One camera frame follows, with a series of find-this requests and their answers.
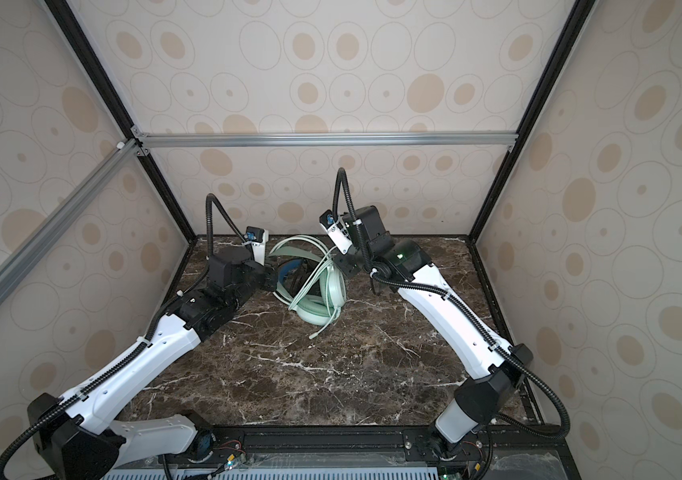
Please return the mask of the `mint green headphones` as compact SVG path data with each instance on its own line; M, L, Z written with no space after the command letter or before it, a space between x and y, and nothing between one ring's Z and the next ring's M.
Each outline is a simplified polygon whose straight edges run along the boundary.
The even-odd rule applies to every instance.
M269 252L269 257L286 257L288 260L303 258L318 263L309 280L290 303L276 295L277 292L285 292L279 282L274 292L274 296L301 320L319 328L311 338L340 317L347 301L344 276L332 259L336 251L336 247L327 247L314 237L296 235L279 241Z

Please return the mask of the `black blue gaming headphones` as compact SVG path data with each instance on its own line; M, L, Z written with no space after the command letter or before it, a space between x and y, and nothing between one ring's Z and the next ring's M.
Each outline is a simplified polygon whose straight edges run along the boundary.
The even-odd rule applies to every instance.
M290 303L309 280L317 266L316 261L303 258L282 261L277 266L277 276L278 282L285 292L277 292L276 295Z

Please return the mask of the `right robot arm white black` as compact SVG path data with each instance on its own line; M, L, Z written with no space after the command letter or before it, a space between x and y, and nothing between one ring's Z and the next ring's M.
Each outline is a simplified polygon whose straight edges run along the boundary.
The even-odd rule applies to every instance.
M367 251L374 271L372 282L391 288L415 307L447 341L468 374L433 424L444 444L455 445L500 413L524 379L515 364L527 366L532 353L488 328L420 245L391 237L376 207L364 207L356 215L356 219L349 214L339 217L327 210L319 217L339 249L336 264L354 275L365 267L363 252Z

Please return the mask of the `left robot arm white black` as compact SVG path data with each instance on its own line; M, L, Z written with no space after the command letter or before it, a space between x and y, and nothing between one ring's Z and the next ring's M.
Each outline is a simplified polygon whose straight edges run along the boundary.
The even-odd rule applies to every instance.
M42 394L28 408L34 447L58 479L100 479L112 468L181 454L199 435L192 416L119 422L118 414L150 382L194 350L276 275L265 247L226 247L208 259L203 283L163 307L145 335L92 377L60 397Z

